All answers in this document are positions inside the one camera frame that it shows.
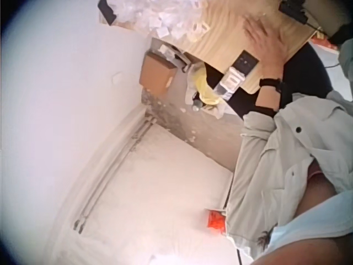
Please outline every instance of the wooden tabletop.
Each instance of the wooden tabletop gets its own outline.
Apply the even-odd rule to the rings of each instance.
[[[252,14],[255,17],[265,15],[275,27],[280,28],[282,37],[288,45],[290,59],[310,39],[314,30],[280,13],[279,4],[280,0],[209,0],[202,18],[211,29],[201,40],[191,43],[186,37],[174,40],[171,36],[166,36],[162,40],[225,73],[243,50],[252,53],[239,18],[244,14]],[[103,16],[100,17],[101,22],[105,23]],[[309,22],[316,25],[310,16]],[[114,22],[113,25],[132,28],[128,23]],[[155,32],[152,32],[151,36],[157,38]],[[255,93],[259,89],[258,83],[261,78],[258,64],[248,75],[242,88],[250,94]]]

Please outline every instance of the clear plastic bag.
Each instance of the clear plastic bag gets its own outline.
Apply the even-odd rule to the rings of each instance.
[[[146,35],[195,42],[210,29],[202,20],[207,0],[109,0],[109,5],[119,23],[130,22]]]

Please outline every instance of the wristwatch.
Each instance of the wristwatch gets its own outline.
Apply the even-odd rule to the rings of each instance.
[[[286,87],[286,84],[283,83],[282,80],[272,79],[272,78],[260,79],[259,85],[260,87],[264,87],[264,86],[275,87],[278,93],[282,93],[283,89],[285,89]]]

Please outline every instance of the concrete floor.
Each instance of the concrete floor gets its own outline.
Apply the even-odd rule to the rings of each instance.
[[[160,43],[153,41],[152,47]],[[335,65],[337,54],[314,47],[326,66]],[[351,100],[349,83],[340,67],[328,69],[333,87]],[[186,74],[180,70],[171,83],[168,93],[155,98],[143,90],[142,102],[148,105],[147,113],[157,118],[157,123],[176,137],[203,152],[221,166],[234,171],[241,145],[242,120],[236,115],[224,114],[217,120],[205,112],[194,112],[185,104]]]

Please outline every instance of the cardboard box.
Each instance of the cardboard box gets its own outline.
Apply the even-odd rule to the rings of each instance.
[[[154,96],[160,96],[167,92],[177,67],[166,59],[148,52],[143,61],[140,84]]]

